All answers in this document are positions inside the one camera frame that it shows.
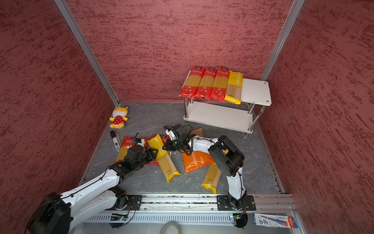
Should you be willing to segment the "yellow spaghetti bag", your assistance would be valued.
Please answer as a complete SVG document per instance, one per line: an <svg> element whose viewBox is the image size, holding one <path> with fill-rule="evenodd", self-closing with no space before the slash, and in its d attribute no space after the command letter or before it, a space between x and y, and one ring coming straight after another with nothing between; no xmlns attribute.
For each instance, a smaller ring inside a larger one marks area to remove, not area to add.
<svg viewBox="0 0 374 234"><path fill-rule="evenodd" d="M158 159L157 161L158 161L158 164L161 168L161 171L163 172L163 174L164 174L164 176L167 180L167 183L170 183L170 181L175 176L180 175L179 171L177 170L173 161L171 160L170 152L169 152L169 154L167 154L167 155L161 157L160 159Z"/></svg>
<svg viewBox="0 0 374 234"><path fill-rule="evenodd" d="M241 104L242 86L243 73L230 71L224 100L236 105Z"/></svg>
<svg viewBox="0 0 374 234"><path fill-rule="evenodd" d="M222 172L220 171L218 166L216 164L211 164L201 186L207 190L211 190L213 194L216 194L221 176Z"/></svg>

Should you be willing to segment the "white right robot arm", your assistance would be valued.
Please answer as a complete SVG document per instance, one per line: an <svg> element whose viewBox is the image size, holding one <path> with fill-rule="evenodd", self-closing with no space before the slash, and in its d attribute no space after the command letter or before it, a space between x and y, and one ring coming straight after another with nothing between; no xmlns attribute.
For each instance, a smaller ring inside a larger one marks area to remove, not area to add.
<svg viewBox="0 0 374 234"><path fill-rule="evenodd" d="M179 151L188 157L198 152L209 154L228 181L228 194L217 197L219 210L255 211L253 196L247 194L243 182L244 155L227 137L205 138L186 131L183 126L164 126L170 137L163 146L166 151Z"/></svg>

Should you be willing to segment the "red macaroni bag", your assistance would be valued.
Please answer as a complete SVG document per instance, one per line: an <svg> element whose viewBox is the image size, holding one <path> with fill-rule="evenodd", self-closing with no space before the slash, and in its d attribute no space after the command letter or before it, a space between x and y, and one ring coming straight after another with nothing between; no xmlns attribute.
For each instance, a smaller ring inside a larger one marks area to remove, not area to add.
<svg viewBox="0 0 374 234"><path fill-rule="evenodd" d="M153 134L152 135L152 138L150 138L148 141L147 141L147 145L155 150L157 149L157 153L156 153L156 159L153 160L152 162L148 163L148 165L159 165L158 164L158 159L160 159L161 157L169 154L168 151L164 150L163 149L163 146L166 144L166 141L170 139L170 137L168 135L160 135L160 134Z"/></svg>
<svg viewBox="0 0 374 234"><path fill-rule="evenodd" d="M133 144L133 138L134 138L134 137L130 137L130 136L126 136L126 137L124 137L123 143L122 143L122 145L121 145L121 148L120 148L120 151L119 151L119 153L118 153L118 155L117 155L117 158L116 158L116 160L115 160L115 163L118 163L118 162L120 162L120 161L122 161L122 160L125 159L125 157L126 157L127 154L128 154L128 150L129 150L132 146L134 146L134 145L132 145L132 144Z"/></svg>

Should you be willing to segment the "red spaghetti bag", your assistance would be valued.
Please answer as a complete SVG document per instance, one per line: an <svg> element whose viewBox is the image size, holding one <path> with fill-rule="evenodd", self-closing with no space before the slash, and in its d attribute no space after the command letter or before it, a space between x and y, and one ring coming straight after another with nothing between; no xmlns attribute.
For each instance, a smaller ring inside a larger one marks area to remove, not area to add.
<svg viewBox="0 0 374 234"><path fill-rule="evenodd" d="M211 91L213 88L216 74L217 74L217 68L208 67L205 70L203 77L200 81L200 84L193 98L210 100Z"/></svg>
<svg viewBox="0 0 374 234"><path fill-rule="evenodd" d="M205 71L205 67L194 66L185 80L179 96L183 98L194 98Z"/></svg>
<svg viewBox="0 0 374 234"><path fill-rule="evenodd" d="M225 101L229 73L230 70L226 67L221 66L217 69L217 73L210 94L210 99Z"/></svg>

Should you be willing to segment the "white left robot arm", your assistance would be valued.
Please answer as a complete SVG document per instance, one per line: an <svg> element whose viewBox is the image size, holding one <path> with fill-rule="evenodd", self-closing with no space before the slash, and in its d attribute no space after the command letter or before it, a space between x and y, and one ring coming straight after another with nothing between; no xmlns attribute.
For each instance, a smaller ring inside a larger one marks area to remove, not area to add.
<svg viewBox="0 0 374 234"><path fill-rule="evenodd" d="M25 230L31 234L67 234L93 215L124 206L126 192L119 184L155 160L157 153L157 149L134 145L123 160L96 178L62 194L50 193L31 215Z"/></svg>

